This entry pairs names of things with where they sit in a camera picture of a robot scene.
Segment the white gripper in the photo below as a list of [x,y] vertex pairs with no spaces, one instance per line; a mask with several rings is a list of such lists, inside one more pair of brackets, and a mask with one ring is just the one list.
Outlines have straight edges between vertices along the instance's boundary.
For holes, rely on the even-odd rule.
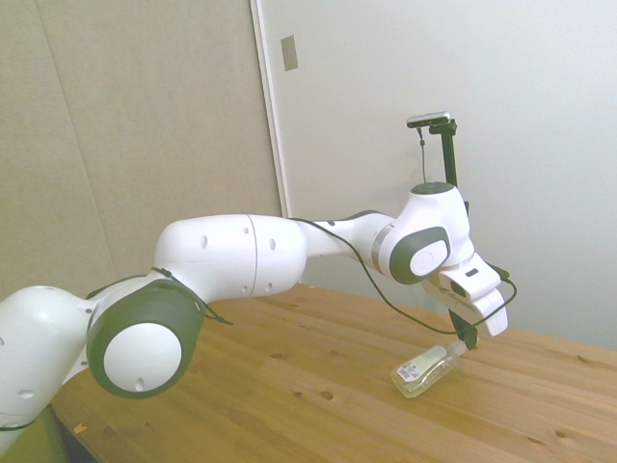
[[508,328],[507,312],[502,308],[504,298],[498,289],[472,300],[443,289],[439,289],[435,297],[449,309],[454,331],[458,339],[465,343],[467,350],[476,347],[477,330],[495,337]]

